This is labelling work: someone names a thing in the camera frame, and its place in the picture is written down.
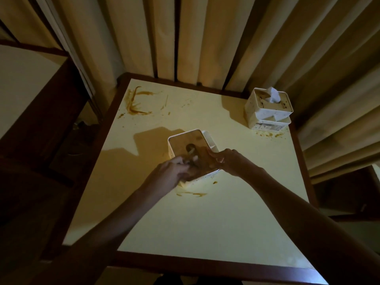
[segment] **table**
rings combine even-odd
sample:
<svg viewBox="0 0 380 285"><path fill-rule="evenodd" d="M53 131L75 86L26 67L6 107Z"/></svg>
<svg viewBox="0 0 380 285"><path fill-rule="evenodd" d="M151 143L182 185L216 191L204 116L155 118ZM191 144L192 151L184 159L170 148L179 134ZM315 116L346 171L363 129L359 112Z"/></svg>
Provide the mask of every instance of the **table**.
<svg viewBox="0 0 380 285"><path fill-rule="evenodd" d="M208 130L220 150L237 149L316 205L294 128L250 130L243 118L245 100L226 95L241 97L125 74L92 161L45 255L58 254L62 243L73 244L136 190L169 158L169 136L196 128ZM161 199L131 230L112 264L241 280L325 283L257 193L224 171L189 188L177 187Z"/></svg>

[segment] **person's right hand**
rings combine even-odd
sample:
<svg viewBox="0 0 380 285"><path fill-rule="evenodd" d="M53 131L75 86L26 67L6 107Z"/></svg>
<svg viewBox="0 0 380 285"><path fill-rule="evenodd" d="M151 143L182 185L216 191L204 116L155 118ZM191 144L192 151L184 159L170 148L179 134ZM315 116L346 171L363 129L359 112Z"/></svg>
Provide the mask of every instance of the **person's right hand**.
<svg viewBox="0 0 380 285"><path fill-rule="evenodd" d="M245 178L251 175L258 174L258 176L267 174L266 171L256 166L250 160L241 155L238 151L225 149L219 153L212 152L208 149L207 152L216 162L213 164L216 168L222 169L233 176Z"/></svg>

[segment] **floor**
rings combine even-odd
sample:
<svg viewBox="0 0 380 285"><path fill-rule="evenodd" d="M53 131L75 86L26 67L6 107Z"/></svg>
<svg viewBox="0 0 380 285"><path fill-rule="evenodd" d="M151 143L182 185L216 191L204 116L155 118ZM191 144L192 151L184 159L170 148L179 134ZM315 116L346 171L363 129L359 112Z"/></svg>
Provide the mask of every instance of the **floor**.
<svg viewBox="0 0 380 285"><path fill-rule="evenodd" d="M83 124L76 127L50 167L75 180L97 129ZM5 184L0 191L0 285L28 284L49 266L39 262L39 257L71 189L35 176L0 173L0 180ZM158 277L159 274L139 269L108 267L96 284L150 285ZM197 282L197 277L181 276L181 279L185 285Z"/></svg>

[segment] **white plastic container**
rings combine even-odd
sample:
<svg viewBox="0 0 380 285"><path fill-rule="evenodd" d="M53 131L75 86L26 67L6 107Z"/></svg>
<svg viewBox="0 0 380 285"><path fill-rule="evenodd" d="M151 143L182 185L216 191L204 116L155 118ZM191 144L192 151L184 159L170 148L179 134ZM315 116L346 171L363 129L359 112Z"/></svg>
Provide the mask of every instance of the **white plastic container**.
<svg viewBox="0 0 380 285"><path fill-rule="evenodd" d="M174 157L175 157L175 154L174 154L173 149L172 149L172 147L171 147L171 145L170 145L169 139L172 138L172 137L178 136L178 135L182 135L182 134L186 134L186 133L189 133L189 132L195 131L195 130L199 130L199 129L194 129L194 130L190 130L190 131L187 131L187 132L179 133L179 134L176 134L176 135L170 136L170 137L168 138L168 147L169 147L169 156L170 156L170 158L174 158ZM201 131L201 133L202 133L203 137L205 138L206 143L207 143L207 145L210 147L210 149L211 149L213 152L218 153L218 152L219 152L219 149L218 149L218 147L216 146L214 140L211 138L210 133L209 133L208 131L205 131L205 130L203 130L203 131L202 131L202 130L199 130L199 131ZM204 178L209 178L209 177L215 175L217 172L219 172L219 169L216 169L215 171L212 171L212 172L210 172L210 173L208 173L208 174L206 174L206 175L203 175L203 176L201 176L201 177L198 177L198 178L196 178L196 179L194 179L194 180L192 180L192 181L187 181L187 182L182 182L182 181L181 181L181 182L180 182L180 186L182 186L182 187L186 187L186 186L192 185L192 184L196 183L196 182L199 181L199 180L202 180L202 179L204 179Z"/></svg>
<svg viewBox="0 0 380 285"><path fill-rule="evenodd" d="M288 94L278 93L281 101L270 103L265 100L266 89L253 89L244 106L244 116L250 129L279 131L291 123L289 116L293 113L293 107Z"/></svg>

